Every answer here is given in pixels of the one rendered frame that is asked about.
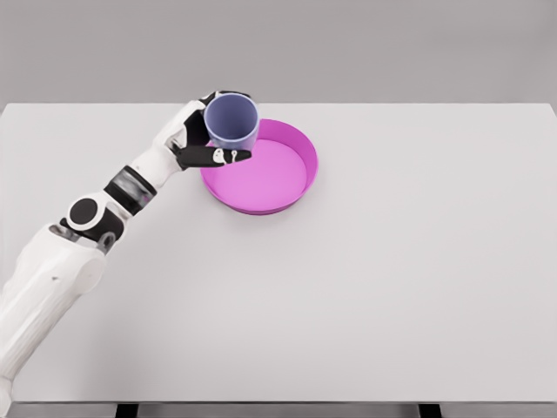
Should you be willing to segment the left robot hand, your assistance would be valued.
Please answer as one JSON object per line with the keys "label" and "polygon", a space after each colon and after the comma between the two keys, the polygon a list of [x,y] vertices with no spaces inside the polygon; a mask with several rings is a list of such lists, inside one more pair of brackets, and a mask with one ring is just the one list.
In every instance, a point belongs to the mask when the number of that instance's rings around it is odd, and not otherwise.
{"label": "left robot hand", "polygon": [[168,132],[163,135],[163,142],[174,155],[180,170],[222,167],[252,156],[252,150],[227,150],[211,143],[204,122],[204,111],[215,97],[226,93],[239,93],[252,98],[239,91],[214,91],[189,102],[170,122]]}

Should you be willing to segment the blue-purple cup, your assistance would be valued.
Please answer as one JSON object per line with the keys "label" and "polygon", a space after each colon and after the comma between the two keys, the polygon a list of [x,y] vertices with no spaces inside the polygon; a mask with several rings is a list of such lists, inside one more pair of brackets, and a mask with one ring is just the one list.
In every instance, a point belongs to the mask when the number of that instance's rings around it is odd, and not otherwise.
{"label": "blue-purple cup", "polygon": [[255,145],[259,112],[255,102],[239,93],[215,97],[205,108],[204,122],[211,143],[219,148],[250,151]]}

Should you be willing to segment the magenta round plate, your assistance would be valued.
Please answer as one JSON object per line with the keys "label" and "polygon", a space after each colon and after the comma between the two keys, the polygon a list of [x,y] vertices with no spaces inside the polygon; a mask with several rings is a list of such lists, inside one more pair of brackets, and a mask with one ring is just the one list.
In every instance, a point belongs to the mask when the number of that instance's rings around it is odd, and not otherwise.
{"label": "magenta round plate", "polygon": [[317,151],[300,129],[263,119],[250,159],[223,168],[202,168],[200,174],[221,203],[237,212],[267,215],[300,200],[318,171]]}

